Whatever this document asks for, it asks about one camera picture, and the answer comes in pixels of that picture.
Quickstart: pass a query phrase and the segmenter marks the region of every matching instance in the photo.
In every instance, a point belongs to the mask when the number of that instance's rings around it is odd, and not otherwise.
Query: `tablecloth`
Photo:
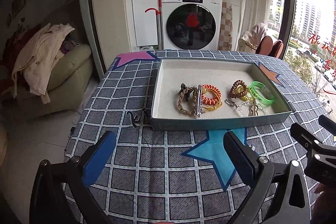
[[[87,103],[65,158],[82,155],[106,130],[117,135],[112,156],[97,182],[89,187],[113,223],[226,223],[249,191],[235,171],[228,181],[223,181],[215,161],[197,156],[195,149],[209,144],[211,132],[152,130],[145,112],[151,108],[161,57],[239,60],[266,67],[293,112],[285,122],[242,129],[247,144],[253,144],[259,155],[281,163],[295,159],[305,168],[306,150],[289,133],[294,122],[303,124],[323,143],[334,145],[332,135],[317,122],[320,115],[326,114],[325,109],[282,60],[245,52],[203,50],[121,54]],[[317,183],[306,176],[305,181],[313,208]],[[83,223],[67,185],[64,190],[74,215]],[[274,193],[273,184],[255,223],[262,221]]]

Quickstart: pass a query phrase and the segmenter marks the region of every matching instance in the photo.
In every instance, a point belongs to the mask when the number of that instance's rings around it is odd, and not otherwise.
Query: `tiled floor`
[[[90,80],[84,101],[97,85],[97,80]],[[29,223],[30,196],[39,163],[43,159],[63,162],[70,129],[79,116],[68,110],[6,125],[8,148],[0,169],[0,190],[22,224]]]

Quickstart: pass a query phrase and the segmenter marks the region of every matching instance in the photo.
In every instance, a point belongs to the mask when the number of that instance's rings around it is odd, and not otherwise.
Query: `shallow box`
[[[232,84],[242,80],[246,85],[253,81],[263,83],[274,95],[274,102],[264,107],[267,115],[259,111],[259,116],[248,117],[249,108],[242,110],[243,117],[236,109],[224,101]],[[181,83],[187,86],[214,85],[222,93],[223,105],[201,117],[184,115],[177,108]],[[232,99],[237,104],[240,99]],[[184,108],[192,110],[192,102],[184,102]],[[158,131],[201,131],[224,130],[284,122],[291,109],[272,81],[255,63],[206,58],[162,58],[157,74],[152,102],[151,121],[153,130]]]

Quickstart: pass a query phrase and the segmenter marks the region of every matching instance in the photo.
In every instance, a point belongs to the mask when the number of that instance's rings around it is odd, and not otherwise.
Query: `dryer door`
[[[216,22],[213,15],[199,4],[185,4],[168,17],[167,35],[171,42],[184,50],[200,50],[215,36]]]

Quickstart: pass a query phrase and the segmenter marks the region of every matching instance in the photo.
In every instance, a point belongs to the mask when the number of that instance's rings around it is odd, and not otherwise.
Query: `washing machine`
[[[217,50],[222,0],[162,0],[164,49]]]

